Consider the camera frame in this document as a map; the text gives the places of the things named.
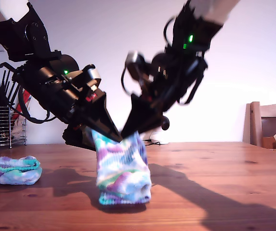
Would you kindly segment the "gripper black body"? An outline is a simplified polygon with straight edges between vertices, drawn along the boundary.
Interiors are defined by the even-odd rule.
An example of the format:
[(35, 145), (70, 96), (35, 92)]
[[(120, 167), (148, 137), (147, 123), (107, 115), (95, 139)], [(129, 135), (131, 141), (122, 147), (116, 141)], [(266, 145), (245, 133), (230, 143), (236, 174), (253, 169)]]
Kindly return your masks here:
[(90, 132), (90, 130), (92, 130), (92, 128), (83, 123), (82, 116), (86, 115), (85, 111), (89, 102), (94, 102), (103, 95), (106, 96), (106, 93), (104, 91), (101, 91), (100, 89), (96, 89), (95, 91), (90, 90), (87, 92), (87, 95), (81, 95), (81, 97), (77, 101), (75, 101), (75, 104), (70, 111), (71, 114), (67, 127), (80, 128), (90, 139), (90, 135), (88, 133)]

